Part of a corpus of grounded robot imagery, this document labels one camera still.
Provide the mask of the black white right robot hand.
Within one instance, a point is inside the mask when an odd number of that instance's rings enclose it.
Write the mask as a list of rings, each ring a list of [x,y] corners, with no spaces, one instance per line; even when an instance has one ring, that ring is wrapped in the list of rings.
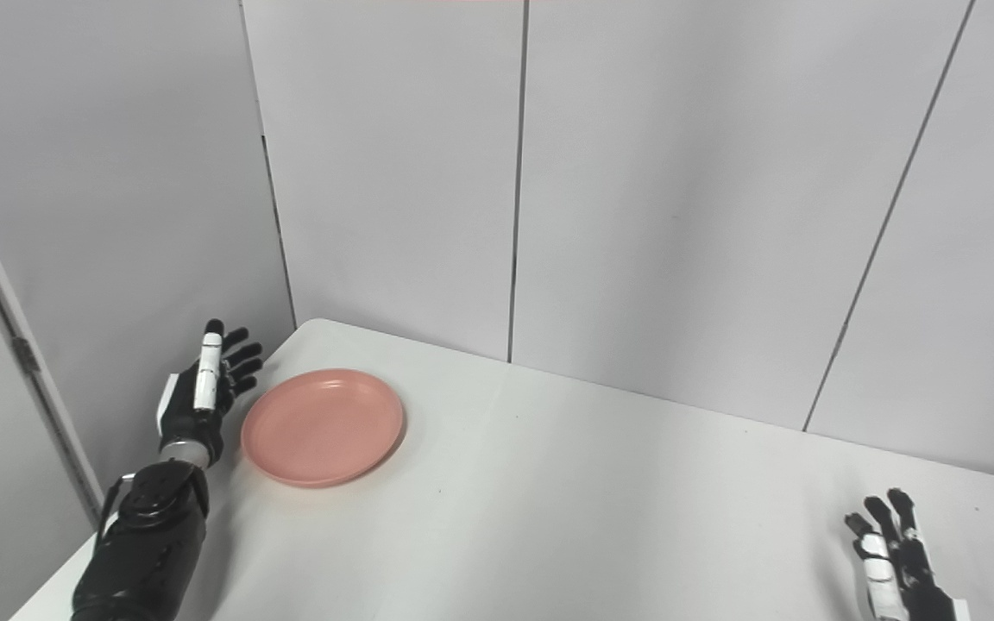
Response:
[[[936,581],[911,496],[891,488],[884,498],[864,498],[863,506],[867,515],[849,512],[844,523],[864,571],[871,618],[970,620],[967,602]]]

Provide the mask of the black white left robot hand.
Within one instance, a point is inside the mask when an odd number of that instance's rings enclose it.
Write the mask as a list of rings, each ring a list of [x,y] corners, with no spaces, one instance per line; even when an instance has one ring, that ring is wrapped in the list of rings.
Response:
[[[220,460],[222,423],[243,394],[256,387],[264,347],[249,329],[228,331],[220,319],[206,323],[198,357],[171,373],[157,408],[160,460],[208,469]]]

